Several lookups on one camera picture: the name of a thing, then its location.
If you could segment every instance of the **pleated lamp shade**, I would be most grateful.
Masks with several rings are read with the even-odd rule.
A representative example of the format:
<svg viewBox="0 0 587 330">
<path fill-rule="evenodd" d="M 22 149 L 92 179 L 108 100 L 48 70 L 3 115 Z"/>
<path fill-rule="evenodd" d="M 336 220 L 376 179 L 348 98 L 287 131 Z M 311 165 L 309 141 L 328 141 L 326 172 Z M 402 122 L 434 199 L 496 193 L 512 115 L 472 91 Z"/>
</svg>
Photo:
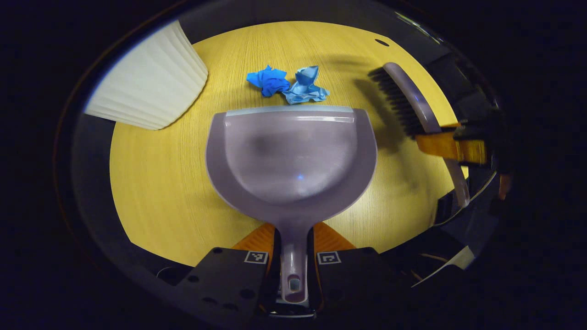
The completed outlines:
<svg viewBox="0 0 587 330">
<path fill-rule="evenodd" d="M 207 78 L 208 69 L 175 21 L 114 65 L 94 91 L 85 113 L 162 129 L 191 106 Z"/>
</svg>

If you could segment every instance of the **black bristles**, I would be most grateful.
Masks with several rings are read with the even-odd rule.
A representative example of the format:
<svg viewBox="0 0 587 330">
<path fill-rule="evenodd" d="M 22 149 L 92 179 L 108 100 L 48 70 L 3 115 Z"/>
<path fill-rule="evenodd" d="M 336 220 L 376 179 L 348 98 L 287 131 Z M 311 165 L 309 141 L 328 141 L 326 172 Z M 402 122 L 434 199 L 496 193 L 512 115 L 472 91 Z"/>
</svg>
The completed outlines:
<svg viewBox="0 0 587 330">
<path fill-rule="evenodd" d="M 415 135 L 425 134 L 420 119 L 411 107 L 410 102 L 385 69 L 375 69 L 369 72 L 368 76 L 372 81 L 377 82 L 379 89 L 387 95 L 386 100 L 392 106 L 406 135 L 413 139 Z"/>
</svg>

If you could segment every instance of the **wooden table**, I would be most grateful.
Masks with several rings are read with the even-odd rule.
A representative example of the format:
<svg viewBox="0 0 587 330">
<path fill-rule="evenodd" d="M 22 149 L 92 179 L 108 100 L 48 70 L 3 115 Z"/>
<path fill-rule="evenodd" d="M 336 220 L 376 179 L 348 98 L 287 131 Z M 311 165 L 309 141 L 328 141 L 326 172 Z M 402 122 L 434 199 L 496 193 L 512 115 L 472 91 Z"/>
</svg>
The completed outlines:
<svg viewBox="0 0 587 330">
<path fill-rule="evenodd" d="M 441 158 L 421 153 L 405 137 L 367 72 L 386 62 L 398 63 L 420 88 L 441 125 L 456 118 L 426 70 L 392 40 L 343 25 L 278 22 L 226 32 L 196 43 L 194 49 L 210 75 L 192 107 L 159 131 L 122 123 L 114 130 L 112 193 L 133 243 L 196 265 L 212 247 L 231 247 L 261 225 L 216 194 L 207 176 L 204 150 L 214 113 L 287 104 L 282 94 L 262 97 L 245 80 L 248 72 L 267 64 L 286 71 L 292 83 L 299 68 L 320 67 L 316 84 L 330 90 L 330 96 L 321 103 L 296 106 L 350 106 L 368 111 L 379 149 L 375 176 L 359 201 L 327 224 L 355 246 L 371 246 L 379 252 L 432 224 L 438 198 L 453 189 L 448 171 Z"/>
</svg>

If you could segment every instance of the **purple dustpan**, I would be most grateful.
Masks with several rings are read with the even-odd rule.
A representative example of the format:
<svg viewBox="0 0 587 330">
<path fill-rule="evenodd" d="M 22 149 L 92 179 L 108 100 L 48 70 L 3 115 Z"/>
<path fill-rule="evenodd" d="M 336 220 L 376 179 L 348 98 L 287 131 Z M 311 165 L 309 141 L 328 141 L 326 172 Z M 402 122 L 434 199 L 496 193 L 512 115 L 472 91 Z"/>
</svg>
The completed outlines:
<svg viewBox="0 0 587 330">
<path fill-rule="evenodd" d="M 291 303 L 308 297 L 309 230 L 351 206 L 367 189 L 376 163 L 369 117 L 349 107 L 218 113 L 206 146 L 206 167 L 218 194 L 279 231 L 282 298 Z"/>
</svg>

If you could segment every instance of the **crumpled blue paper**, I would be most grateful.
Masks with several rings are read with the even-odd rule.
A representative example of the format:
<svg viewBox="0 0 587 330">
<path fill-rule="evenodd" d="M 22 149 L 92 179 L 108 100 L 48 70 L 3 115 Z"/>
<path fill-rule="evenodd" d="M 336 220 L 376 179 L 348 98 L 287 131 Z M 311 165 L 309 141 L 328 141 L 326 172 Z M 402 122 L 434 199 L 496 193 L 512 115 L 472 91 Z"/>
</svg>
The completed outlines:
<svg viewBox="0 0 587 330">
<path fill-rule="evenodd" d="M 272 70 L 268 65 L 264 70 L 247 74 L 247 81 L 261 88 L 263 96 L 270 97 L 289 88 L 289 81 L 285 80 L 285 75 L 287 72 Z"/>
<path fill-rule="evenodd" d="M 326 100 L 326 96 L 330 92 L 324 88 L 314 85 L 318 78 L 318 65 L 308 66 L 307 68 L 299 69 L 295 74 L 295 82 L 291 88 L 283 94 L 289 104 L 308 102 L 314 100 L 316 102 Z"/>
</svg>

